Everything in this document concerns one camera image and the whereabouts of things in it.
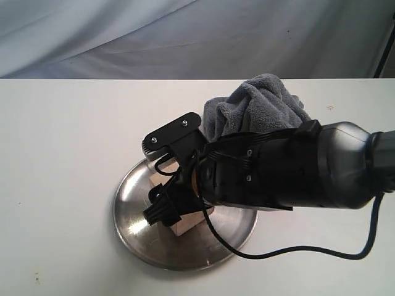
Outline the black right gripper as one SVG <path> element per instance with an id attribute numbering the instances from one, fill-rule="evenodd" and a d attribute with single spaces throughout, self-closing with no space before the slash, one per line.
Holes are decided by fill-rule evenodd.
<path id="1" fill-rule="evenodd" d="M 151 205 L 143 212 L 150 226 L 161 222 L 170 227 L 181 221 L 181 216 L 200 212 L 203 203 L 195 194 L 191 185 L 171 177 L 164 185 L 153 187 L 148 194 Z"/>

